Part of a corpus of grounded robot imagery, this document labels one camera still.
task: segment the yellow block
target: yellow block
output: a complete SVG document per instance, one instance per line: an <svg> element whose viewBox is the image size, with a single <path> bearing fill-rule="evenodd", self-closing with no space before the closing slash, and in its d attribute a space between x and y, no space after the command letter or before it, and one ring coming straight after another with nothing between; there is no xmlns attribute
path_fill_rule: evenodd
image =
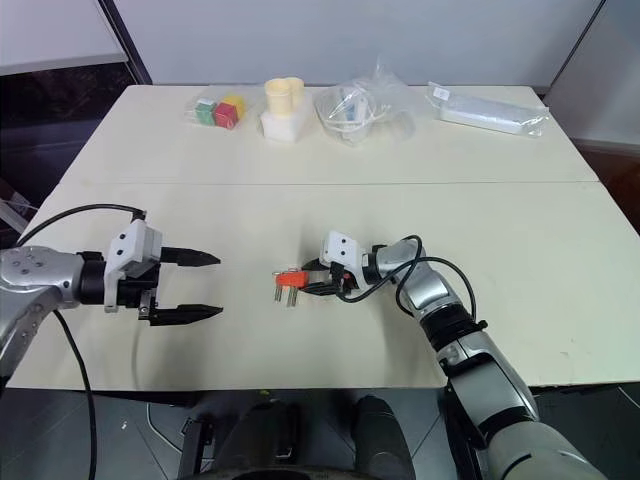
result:
<svg viewBox="0 0 640 480"><path fill-rule="evenodd" d="M246 107L244 105L244 99L240 95L227 95L222 99L222 103L233 105L236 107L236 113L238 114L238 120L244 116Z"/></svg>

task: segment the green block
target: green block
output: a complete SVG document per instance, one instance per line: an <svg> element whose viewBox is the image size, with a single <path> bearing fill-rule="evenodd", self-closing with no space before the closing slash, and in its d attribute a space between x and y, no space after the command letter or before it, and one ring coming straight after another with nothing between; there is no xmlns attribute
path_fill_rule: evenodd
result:
<svg viewBox="0 0 640 480"><path fill-rule="evenodd" d="M215 102L209 103L208 101L198 101L198 103L196 103L196 117L198 118L198 121L202 125L215 125L215 122L213 121L213 111L215 108Z"/></svg>

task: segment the small plastic bag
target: small plastic bag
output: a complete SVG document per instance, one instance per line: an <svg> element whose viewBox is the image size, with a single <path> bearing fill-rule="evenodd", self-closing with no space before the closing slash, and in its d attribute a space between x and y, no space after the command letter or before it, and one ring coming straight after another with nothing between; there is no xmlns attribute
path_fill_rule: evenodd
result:
<svg viewBox="0 0 640 480"><path fill-rule="evenodd" d="M429 82L427 98L438 109L441 120L513 135L539 137L549 118L547 107L521 107L461 95L432 82Z"/></svg>
<svg viewBox="0 0 640 480"><path fill-rule="evenodd" d="M424 97L380 60L373 75L327 88L314 105L325 131L350 146L373 132L390 134L395 140L408 138L415 131L415 117L428 109Z"/></svg>
<svg viewBox="0 0 640 480"><path fill-rule="evenodd" d="M209 86L204 89L187 103L185 119L197 125L233 129L245 117L254 99L248 91L220 93L220 87Z"/></svg>

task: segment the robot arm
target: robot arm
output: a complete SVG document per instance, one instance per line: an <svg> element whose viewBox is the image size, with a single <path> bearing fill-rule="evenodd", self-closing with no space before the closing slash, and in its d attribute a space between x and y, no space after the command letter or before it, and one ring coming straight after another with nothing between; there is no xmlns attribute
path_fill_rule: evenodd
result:
<svg viewBox="0 0 640 480"><path fill-rule="evenodd" d="M400 283L410 268L400 267L417 258L417 248L415 239L404 239L368 253L346 235L331 232L319 263L333 275L336 293L353 298L390 274ZM425 256L422 250L419 257ZM309 293L318 288L310 287ZM540 422L529 388L484 331L486 322L476 323L426 261L404 281L400 300L436 351L465 417L466 437L474 448L487 449L492 478L604 478L562 435Z"/></svg>
<svg viewBox="0 0 640 480"><path fill-rule="evenodd" d="M15 372L44 318L55 309L80 304L137 308L155 325L183 325L209 318L222 308L178 305L156 308L161 263L204 266L220 263L196 250L162 247L162 234L135 219L111 242L105 261L99 252L61 253L45 247L0 252L0 378Z"/></svg>

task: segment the white wall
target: white wall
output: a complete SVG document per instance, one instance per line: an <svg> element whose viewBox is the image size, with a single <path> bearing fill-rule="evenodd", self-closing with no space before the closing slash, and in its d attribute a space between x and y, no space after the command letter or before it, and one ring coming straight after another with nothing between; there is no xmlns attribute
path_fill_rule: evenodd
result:
<svg viewBox="0 0 640 480"><path fill-rule="evenodd" d="M411 84L548 87L598 0L115 0L154 83L330 84L385 54Z"/></svg>
<svg viewBox="0 0 640 480"><path fill-rule="evenodd" d="M571 138L640 145L638 0L607 0L545 103Z"/></svg>
<svg viewBox="0 0 640 480"><path fill-rule="evenodd" d="M94 0L0 0L0 75L126 61Z"/></svg>

